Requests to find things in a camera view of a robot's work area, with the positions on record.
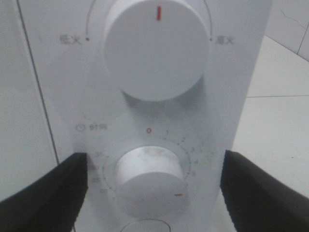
white knob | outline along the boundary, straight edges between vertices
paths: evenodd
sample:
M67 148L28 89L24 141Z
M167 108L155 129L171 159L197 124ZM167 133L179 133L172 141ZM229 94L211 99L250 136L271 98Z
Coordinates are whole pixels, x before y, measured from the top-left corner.
M146 101L179 96L204 74L208 36L183 0L118 0L104 31L104 60L128 95Z
M156 217L181 206L186 182L178 157L158 146L129 151L116 165L116 195L122 210L134 217Z

red marker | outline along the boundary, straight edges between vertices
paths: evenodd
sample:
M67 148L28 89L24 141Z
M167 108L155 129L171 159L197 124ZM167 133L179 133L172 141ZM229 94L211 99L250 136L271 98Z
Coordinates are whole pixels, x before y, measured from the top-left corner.
M161 6L158 6L158 8L157 8L156 19L157 19L157 21L161 20Z

white plastic surface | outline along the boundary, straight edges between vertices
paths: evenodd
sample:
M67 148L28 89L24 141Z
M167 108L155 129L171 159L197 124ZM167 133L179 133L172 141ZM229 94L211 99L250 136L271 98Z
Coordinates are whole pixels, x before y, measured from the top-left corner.
M104 60L124 92L162 101L205 74L208 39L202 17L183 0L118 0L106 20Z
M56 165L15 1L0 1L0 201Z
M187 195L178 157L158 146L138 147L121 157L115 181L120 207L136 218L167 214Z
M180 154L188 184L186 209L154 219L177 232L210 226L224 151L232 146L271 2L201 3L212 39L204 76L177 98L149 102L124 95L103 64L113 1L20 1L60 159L89 154L77 232L119 232L136 221L116 204L112 171L126 152L145 145Z
M209 232L237 232L226 208L221 190L219 191L211 218Z

